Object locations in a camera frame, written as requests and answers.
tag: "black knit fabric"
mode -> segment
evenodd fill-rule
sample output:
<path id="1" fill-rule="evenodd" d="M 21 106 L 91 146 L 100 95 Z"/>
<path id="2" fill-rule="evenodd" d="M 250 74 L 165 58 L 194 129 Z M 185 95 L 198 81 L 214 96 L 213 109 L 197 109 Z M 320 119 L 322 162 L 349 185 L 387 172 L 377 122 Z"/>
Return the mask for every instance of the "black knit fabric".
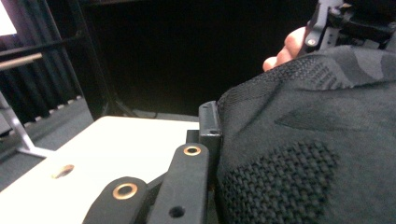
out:
<path id="1" fill-rule="evenodd" d="M 396 56 L 338 47 L 218 101 L 226 223 L 396 223 Z"/>

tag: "finger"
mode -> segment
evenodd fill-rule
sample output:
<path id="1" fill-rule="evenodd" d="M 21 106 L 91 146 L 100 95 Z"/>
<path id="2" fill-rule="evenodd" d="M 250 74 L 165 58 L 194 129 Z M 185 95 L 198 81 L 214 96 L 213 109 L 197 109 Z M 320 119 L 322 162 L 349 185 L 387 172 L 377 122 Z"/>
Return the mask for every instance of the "finger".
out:
<path id="1" fill-rule="evenodd" d="M 276 55 L 276 66 L 279 66 L 282 63 L 291 61 L 292 59 L 293 58 L 291 57 L 288 49 L 286 49 L 286 47 L 285 47 Z"/>
<path id="2" fill-rule="evenodd" d="M 285 47 L 288 49 L 291 58 L 295 58 L 300 52 L 304 43 L 305 27 L 301 27 L 291 32 L 285 39 Z"/>
<path id="3" fill-rule="evenodd" d="M 273 69 L 276 65 L 276 57 L 271 57 L 265 60 L 265 62 L 262 64 L 262 69 L 264 72 Z"/>

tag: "window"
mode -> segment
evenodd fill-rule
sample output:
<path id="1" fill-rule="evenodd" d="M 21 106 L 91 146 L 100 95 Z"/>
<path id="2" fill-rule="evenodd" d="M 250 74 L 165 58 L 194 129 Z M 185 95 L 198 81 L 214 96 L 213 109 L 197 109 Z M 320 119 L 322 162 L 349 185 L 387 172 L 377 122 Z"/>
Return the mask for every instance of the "window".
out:
<path id="1" fill-rule="evenodd" d="M 17 31 L 9 18 L 3 3 L 0 1 L 0 36 L 1 35 L 15 35 Z"/>

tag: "brass grommet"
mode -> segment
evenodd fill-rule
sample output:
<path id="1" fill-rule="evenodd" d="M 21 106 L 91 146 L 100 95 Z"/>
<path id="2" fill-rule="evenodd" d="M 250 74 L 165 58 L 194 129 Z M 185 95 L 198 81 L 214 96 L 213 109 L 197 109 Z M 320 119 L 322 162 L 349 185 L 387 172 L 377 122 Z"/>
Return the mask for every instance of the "brass grommet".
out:
<path id="1" fill-rule="evenodd" d="M 53 174 L 51 177 L 54 179 L 61 178 L 63 176 L 66 176 L 70 174 L 74 169 L 74 165 L 66 165 L 62 167 L 57 173 Z"/>
<path id="2" fill-rule="evenodd" d="M 188 156 L 196 156 L 201 153 L 201 149 L 198 147 L 186 147 L 184 148 L 184 154 Z"/>
<path id="3" fill-rule="evenodd" d="M 137 193 L 137 185 L 133 183 L 120 184 L 113 190 L 113 197 L 117 200 L 132 198 Z"/>

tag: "table surface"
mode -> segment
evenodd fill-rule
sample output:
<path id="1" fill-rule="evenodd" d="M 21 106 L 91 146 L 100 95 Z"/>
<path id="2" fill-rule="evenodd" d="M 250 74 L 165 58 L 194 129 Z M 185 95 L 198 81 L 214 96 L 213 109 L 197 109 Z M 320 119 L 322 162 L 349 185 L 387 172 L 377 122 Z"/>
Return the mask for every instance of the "table surface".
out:
<path id="1" fill-rule="evenodd" d="M 104 117 L 0 193 L 0 223 L 81 223 L 111 181 L 165 173 L 197 122 Z M 53 178 L 65 166 L 73 171 Z"/>

